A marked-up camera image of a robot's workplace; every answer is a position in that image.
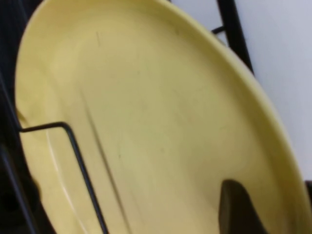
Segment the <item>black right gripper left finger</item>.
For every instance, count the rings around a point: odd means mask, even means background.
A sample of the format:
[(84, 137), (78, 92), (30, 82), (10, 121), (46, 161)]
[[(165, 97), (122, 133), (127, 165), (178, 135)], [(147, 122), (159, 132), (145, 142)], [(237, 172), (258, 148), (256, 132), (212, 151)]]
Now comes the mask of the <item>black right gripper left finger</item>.
[(222, 181), (219, 212), (221, 234), (266, 234), (267, 231), (244, 186), (231, 179)]

